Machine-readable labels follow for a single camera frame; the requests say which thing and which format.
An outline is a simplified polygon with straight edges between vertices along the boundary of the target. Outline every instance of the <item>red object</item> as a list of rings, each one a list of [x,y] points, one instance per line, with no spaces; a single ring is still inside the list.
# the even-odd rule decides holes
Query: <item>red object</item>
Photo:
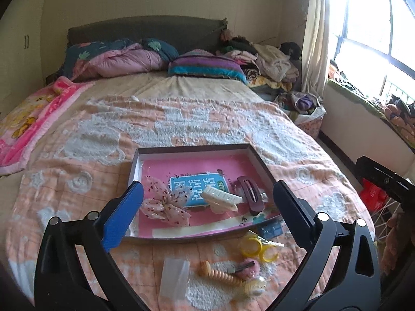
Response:
[[[359,195],[366,208],[371,213],[382,209],[388,197],[383,189],[379,188],[366,179],[363,179],[363,190]]]

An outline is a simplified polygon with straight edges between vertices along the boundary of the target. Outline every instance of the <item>blue label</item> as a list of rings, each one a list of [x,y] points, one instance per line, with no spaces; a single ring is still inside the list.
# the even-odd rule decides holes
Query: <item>blue label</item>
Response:
[[[200,196],[207,185],[211,185],[214,188],[229,193],[226,180],[219,173],[185,175],[179,177],[173,176],[170,178],[170,188],[172,190],[184,186],[189,186],[192,189],[192,196],[189,201],[187,201],[186,207],[208,205],[208,203]]]

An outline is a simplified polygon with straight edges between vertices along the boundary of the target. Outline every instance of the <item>pink pom-pom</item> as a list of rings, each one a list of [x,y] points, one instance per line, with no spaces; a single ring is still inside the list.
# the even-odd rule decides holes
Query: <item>pink pom-pom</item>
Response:
[[[251,261],[254,261],[255,263],[252,267],[243,269],[242,271],[235,273],[235,275],[237,275],[240,279],[243,279],[244,281],[257,277],[259,272],[261,271],[261,268],[259,267],[259,263],[256,259],[246,258],[238,266],[248,264]]]

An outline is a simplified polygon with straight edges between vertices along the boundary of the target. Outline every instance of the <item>dark gray headboard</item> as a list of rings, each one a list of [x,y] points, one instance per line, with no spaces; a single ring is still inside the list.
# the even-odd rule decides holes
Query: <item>dark gray headboard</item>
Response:
[[[68,46],[129,38],[139,41],[153,37],[165,41],[183,54],[193,49],[214,52],[228,21],[190,16],[133,16],[95,22],[68,30]]]

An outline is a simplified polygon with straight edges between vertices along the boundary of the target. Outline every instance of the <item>pink fleece blanket with cartoon print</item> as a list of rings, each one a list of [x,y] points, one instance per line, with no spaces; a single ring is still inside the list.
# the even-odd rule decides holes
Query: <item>pink fleece blanket with cartoon print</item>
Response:
[[[23,170],[36,142],[82,92],[94,83],[59,77],[27,97],[0,122],[0,176]]]

